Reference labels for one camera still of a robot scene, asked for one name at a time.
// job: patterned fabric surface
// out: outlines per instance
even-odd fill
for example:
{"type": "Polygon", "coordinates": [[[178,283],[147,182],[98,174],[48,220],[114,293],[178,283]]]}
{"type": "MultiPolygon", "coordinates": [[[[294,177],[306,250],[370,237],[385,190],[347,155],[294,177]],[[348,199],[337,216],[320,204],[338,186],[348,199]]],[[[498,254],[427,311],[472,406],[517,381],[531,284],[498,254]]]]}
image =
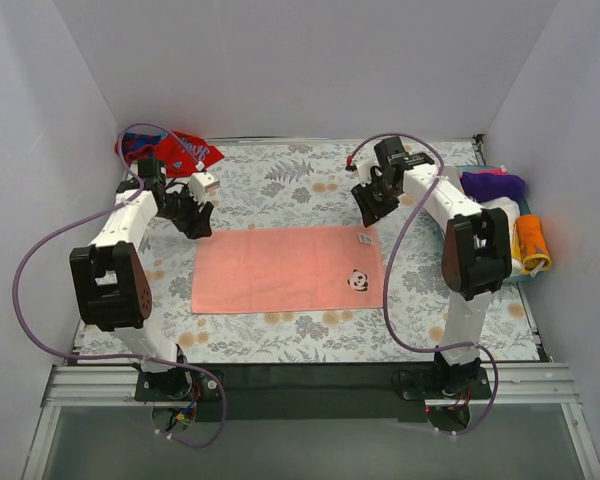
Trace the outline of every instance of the patterned fabric surface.
{"type": "MultiPolygon", "coordinates": [[[[359,225],[350,189],[355,174],[344,170],[351,143],[242,144],[220,147],[226,159],[211,167],[222,188],[214,196],[214,230],[359,225]]],[[[475,164],[470,142],[436,143],[450,165],[475,164]]],[[[414,151],[415,145],[406,146],[414,151]]],[[[371,147],[360,158],[374,157],[371,147]]],[[[414,200],[376,224],[386,261],[414,200]]],[[[440,271],[442,234],[425,212],[418,215],[398,253],[389,291],[390,315],[407,343],[435,346],[445,328],[449,291],[440,271]]],[[[377,362],[430,360],[396,345],[381,310],[194,315],[191,277],[196,242],[170,222],[151,221],[140,259],[154,298],[151,322],[177,342],[190,362],[377,362]]],[[[515,285],[505,285],[492,302],[482,343],[499,360],[537,360],[526,312],[515,285]]],[[[83,354],[126,352],[118,339],[83,328],[83,354]]]]}

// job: red plastic bag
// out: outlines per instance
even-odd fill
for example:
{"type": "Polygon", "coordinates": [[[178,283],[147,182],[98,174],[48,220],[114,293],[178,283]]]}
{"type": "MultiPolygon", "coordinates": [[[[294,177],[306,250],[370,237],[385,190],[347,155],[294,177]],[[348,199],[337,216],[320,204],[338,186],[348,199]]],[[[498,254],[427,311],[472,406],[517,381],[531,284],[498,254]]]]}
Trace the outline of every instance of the red plastic bag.
{"type": "MultiPolygon", "coordinates": [[[[209,145],[204,139],[187,133],[175,133],[184,144],[193,152],[198,161],[209,167],[224,158],[224,155],[214,146],[209,145]]],[[[127,133],[122,140],[124,157],[127,164],[134,160],[153,155],[162,160],[167,166],[167,177],[189,177],[197,172],[196,163],[191,155],[171,135],[144,135],[127,133]]],[[[114,146],[118,153],[118,142],[114,146]]]]}

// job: pink towel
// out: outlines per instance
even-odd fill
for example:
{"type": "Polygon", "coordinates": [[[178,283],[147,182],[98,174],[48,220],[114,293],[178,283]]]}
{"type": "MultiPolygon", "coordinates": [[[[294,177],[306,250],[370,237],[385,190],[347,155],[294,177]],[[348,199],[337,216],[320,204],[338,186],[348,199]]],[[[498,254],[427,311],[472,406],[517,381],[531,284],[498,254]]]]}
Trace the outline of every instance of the pink towel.
{"type": "Polygon", "coordinates": [[[374,228],[216,231],[198,240],[194,313],[380,308],[383,268],[374,228]]]}

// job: panda logo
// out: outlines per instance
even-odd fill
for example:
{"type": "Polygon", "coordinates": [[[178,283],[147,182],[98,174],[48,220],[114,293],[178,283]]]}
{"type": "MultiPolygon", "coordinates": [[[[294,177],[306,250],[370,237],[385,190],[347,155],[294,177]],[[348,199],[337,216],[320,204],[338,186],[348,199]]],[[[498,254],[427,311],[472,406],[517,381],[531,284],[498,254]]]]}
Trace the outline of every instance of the panda logo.
{"type": "Polygon", "coordinates": [[[369,278],[360,270],[354,270],[347,283],[357,292],[366,292],[369,289],[369,278]]]}

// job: white wall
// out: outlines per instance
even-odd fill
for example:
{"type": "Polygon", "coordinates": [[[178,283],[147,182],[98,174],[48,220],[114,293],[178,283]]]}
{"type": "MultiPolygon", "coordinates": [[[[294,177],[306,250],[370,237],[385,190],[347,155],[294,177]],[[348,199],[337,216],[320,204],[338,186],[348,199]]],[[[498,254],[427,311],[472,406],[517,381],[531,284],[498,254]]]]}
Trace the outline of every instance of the white wall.
{"type": "Polygon", "coordinates": [[[487,135],[487,160],[529,183],[555,268],[530,301],[568,361],[600,455],[600,0],[561,0],[487,135]]]}
{"type": "Polygon", "coordinates": [[[55,0],[118,122],[485,132],[557,0],[55,0]]]}
{"type": "MultiPolygon", "coordinates": [[[[52,359],[17,325],[11,280],[44,234],[110,204],[120,178],[115,122],[51,0],[0,0],[0,480],[19,478],[52,359]]],[[[50,344],[69,349],[77,306],[73,246],[98,225],[40,251],[22,286],[24,312],[50,344]]]]}

